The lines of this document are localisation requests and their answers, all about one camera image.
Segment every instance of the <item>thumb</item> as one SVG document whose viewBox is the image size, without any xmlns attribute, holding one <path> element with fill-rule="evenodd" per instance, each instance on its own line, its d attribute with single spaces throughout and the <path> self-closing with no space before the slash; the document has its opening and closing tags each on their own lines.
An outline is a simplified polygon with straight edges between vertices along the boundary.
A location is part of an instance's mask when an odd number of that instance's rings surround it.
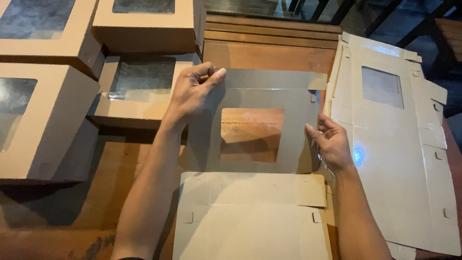
<svg viewBox="0 0 462 260">
<path fill-rule="evenodd" d="M 208 78 L 201 86 L 204 89 L 204 95 L 208 95 L 214 88 L 220 85 L 226 77 L 226 69 L 221 68 Z"/>
<path fill-rule="evenodd" d="M 313 138 L 316 143 L 322 148 L 328 141 L 318 130 L 314 129 L 311 125 L 305 125 L 306 135 Z"/>
</svg>

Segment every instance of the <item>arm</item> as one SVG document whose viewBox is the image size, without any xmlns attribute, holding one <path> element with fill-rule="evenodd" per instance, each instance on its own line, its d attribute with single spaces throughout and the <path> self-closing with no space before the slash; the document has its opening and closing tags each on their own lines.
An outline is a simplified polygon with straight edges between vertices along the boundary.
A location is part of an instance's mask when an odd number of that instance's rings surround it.
<svg viewBox="0 0 462 260">
<path fill-rule="evenodd" d="M 319 154 L 335 174 L 339 201 L 339 244 L 343 260 L 390 260 L 391 254 L 367 203 L 351 157 L 347 131 L 319 114 L 319 131 L 305 131 L 319 146 Z"/>
<path fill-rule="evenodd" d="M 178 76 L 169 108 L 122 207 L 111 260 L 152 259 L 172 194 L 178 188 L 181 132 L 189 119 L 203 110 L 207 95 L 226 75 L 225 69 L 213 72 L 213 65 L 206 62 L 184 69 Z"/>
</svg>

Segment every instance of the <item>forearm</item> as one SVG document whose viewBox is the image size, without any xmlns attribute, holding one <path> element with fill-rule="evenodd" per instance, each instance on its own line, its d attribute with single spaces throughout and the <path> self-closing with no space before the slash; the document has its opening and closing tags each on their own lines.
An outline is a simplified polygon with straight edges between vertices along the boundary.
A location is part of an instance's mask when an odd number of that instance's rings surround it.
<svg viewBox="0 0 462 260">
<path fill-rule="evenodd" d="M 390 260 L 391 255 L 367 203 L 354 166 L 336 173 L 339 244 L 343 260 Z"/>
<path fill-rule="evenodd" d="M 129 256 L 152 258 L 170 209 L 172 194 L 178 187 L 176 171 L 181 131 L 181 126 L 162 122 L 123 205 L 115 240 L 118 252 L 113 252 L 113 259 Z"/>
</svg>

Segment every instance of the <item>hand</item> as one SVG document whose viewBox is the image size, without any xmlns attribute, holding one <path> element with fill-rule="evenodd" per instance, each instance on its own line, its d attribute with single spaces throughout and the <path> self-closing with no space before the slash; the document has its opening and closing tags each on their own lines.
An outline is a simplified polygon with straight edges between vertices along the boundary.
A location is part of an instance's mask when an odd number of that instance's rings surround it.
<svg viewBox="0 0 462 260">
<path fill-rule="evenodd" d="M 305 125 L 305 132 L 319 146 L 319 155 L 333 173 L 355 169 L 347 131 L 323 114 L 318 115 L 318 130 Z"/>
<path fill-rule="evenodd" d="M 211 62 L 183 69 L 162 121 L 184 128 L 192 116 L 203 111 L 207 95 L 226 77 L 226 69 L 214 70 Z"/>
</svg>

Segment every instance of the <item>box window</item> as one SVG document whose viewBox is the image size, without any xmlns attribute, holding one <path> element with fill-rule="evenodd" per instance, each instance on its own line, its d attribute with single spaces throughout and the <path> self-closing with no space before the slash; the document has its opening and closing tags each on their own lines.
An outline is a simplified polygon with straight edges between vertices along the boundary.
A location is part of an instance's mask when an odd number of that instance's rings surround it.
<svg viewBox="0 0 462 260">
<path fill-rule="evenodd" d="M 361 67 L 363 98 L 404 109 L 398 75 L 369 67 Z"/>
<path fill-rule="evenodd" d="M 113 13 L 175 13 L 175 0 L 114 0 Z"/>
<path fill-rule="evenodd" d="M 10 147 L 36 84 L 36 79 L 0 78 L 0 152 Z"/>
<path fill-rule="evenodd" d="M 284 109 L 224 108 L 220 159 L 276 162 Z"/>
<path fill-rule="evenodd" d="M 1 39 L 58 40 L 75 0 L 11 0 L 0 18 Z"/>
<path fill-rule="evenodd" d="M 175 57 L 163 56 L 148 62 L 119 62 L 109 91 L 109 99 L 168 102 L 175 63 Z"/>
</svg>

